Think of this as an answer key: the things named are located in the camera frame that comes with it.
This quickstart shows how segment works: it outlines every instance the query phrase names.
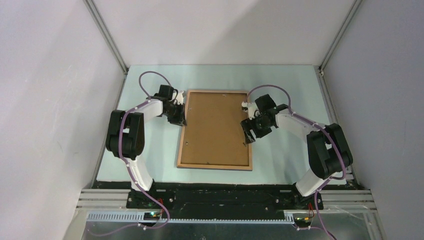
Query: gray wall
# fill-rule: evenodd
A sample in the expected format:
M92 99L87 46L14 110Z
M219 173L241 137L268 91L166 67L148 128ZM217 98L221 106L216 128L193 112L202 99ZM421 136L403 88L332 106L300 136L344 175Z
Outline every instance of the gray wall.
M0 2L0 239L62 239L123 75L82 0Z
M324 70L389 239L422 239L424 1L364 1Z
M129 65L318 65L354 0L95 2Z

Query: purple cable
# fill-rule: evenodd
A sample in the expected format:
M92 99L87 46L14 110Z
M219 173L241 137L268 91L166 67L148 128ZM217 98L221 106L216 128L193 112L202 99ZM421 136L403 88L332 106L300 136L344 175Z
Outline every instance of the purple cable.
M125 125L125 120L127 119L128 114L134 112L136 109L141 108L143 106L145 106L146 104L149 103L150 100L147 100L133 108L131 108L130 110L126 111L125 114L122 117L122 122L120 124L120 129L119 129L119 138L118 138L118 153L119 153L119 158L125 163L126 165L126 169L128 170L129 173L129 177L131 178L132 182L137 186L137 188L144 194L146 195L146 197L148 197L149 199L151 199L153 202L155 202L157 205L159 205L165 212L166 212L166 221L164 224L159 225L159 226L144 226L146 229L159 229L162 228L163 226L165 226L169 221L170 221L170 212L168 211L168 209L162 204L160 203L158 200L156 200L155 198L153 198L152 196L150 196L143 188L142 186L137 182L136 178L134 177L133 173L131 172L131 168L129 165L128 160L122 156L122 135L124 132L124 125Z
M159 75L159 76L161 76L163 79L165 79L165 81L168 83L168 85L169 86L171 86L172 87L172 85L171 85L171 83L170 83L170 81L168 81L168 79L164 76L164 75L162 75L162 74L160 74L159 72L157 72L157 71L145 71L145 72L143 72L142 74L140 74L140 76L138 77L138 84L140 85L140 87L141 87L141 90L143 90L143 92L147 95L147 98L148 99L150 99L150 94L145 90L145 88L142 86L142 77L143 77L143 75L145 75L145 74L156 74L156 75Z
M293 226L293 228L295 228L295 229L298 229L299 228L299 230L311 230L311 229L318 229L318 230L322 230L322 231L324 231L324 229L322 229L321 227L318 227L318 226L311 226L310 228L308 228L308 227L298 227L296 224L293 224L292 225ZM337 238L331 233L331 232L328 232L330 235L331 235L331 237L334 239L334 240L337 240Z
M323 222L323 219L321 218L320 210L318 208L318 203L317 202L318 202L318 191L320 191L323 187L325 187L330 182L330 180L332 180L332 179L334 179L334 180L343 180L343 179L345 179L345 177L346 177L346 167L345 167L345 163L343 162L342 155L340 154L340 151L337 148L336 143L334 142L334 140L332 139L332 137L330 136L330 134L324 128L322 128L321 126L319 126L318 124L316 124L316 122L314 122L314 121L312 121L312 120L310 120L310 119L308 119L308 118L306 118L306 117L304 117L304 116L302 116L302 115L300 115L300 114L298 114L298 113L296 113L296 112L294 112L292 110L292 99L290 98L289 93L285 89L283 89L282 87L279 87L277 85L272 85L272 84L265 84L265 85L257 86L257 87L255 87L255 88L253 88L252 90L249 91L249 93L247 94L247 97L246 97L246 100L245 101L247 102L247 99L248 99L249 95L253 91L255 91L256 89L264 88L264 87L276 88L276 89L279 89L279 90L283 91L285 93L285 95L287 95L287 98L288 98L288 111L290 112L290 114L293 117L295 117L295 118L297 118L297 119L305 122L306 124L309 124L309 125L313 126L314 128L317 128L318 130L320 130L327 137L327 139L330 141L330 143L331 143L331 145L332 145L332 147L333 147L333 149L335 151L335 154L337 155L338 161L340 162L340 165L341 165L342 176L341 177L330 176L315 191L315 194L313 196L314 203L315 203L316 214L318 215L319 221L321 222L321 225L322 225L322 228L319 228L318 227L318 229L323 230L328 235L328 237L333 238L334 240L336 240L336 237L334 237L334 235L326 229L326 227L324 225L324 222Z
M283 92L285 93L285 95L287 95L287 98L288 98L288 109L291 109L291 108L292 108L292 107L291 107L291 105L292 105L292 99L290 98L289 93L288 93L286 90L284 90L284 88L279 87L279 86L277 86L277 85L272 85L272 84L260 85L260 86L257 86L257 87L255 87L255 88L253 88L252 90L250 90L250 91L247 93L246 100L244 100L244 101L245 101L245 102L247 102L247 101L248 101L249 96L251 95L251 93L253 93L253 91L255 91L256 89L265 88L265 87L276 88L276 89L279 89L279 90L283 91Z
M90 229L87 229L87 232L90 233L91 235L93 235L94 237L105 237L105 236L109 236L109 235L112 235L114 233L117 233L117 232L119 232L123 229L129 228L129 227L135 227L135 226L138 226L138 225L139 225L138 223L130 223L130 224L127 224L125 226L121 226L120 228L115 229L115 230L110 231L110 232L107 232L107 233L93 233L93 232L90 231Z

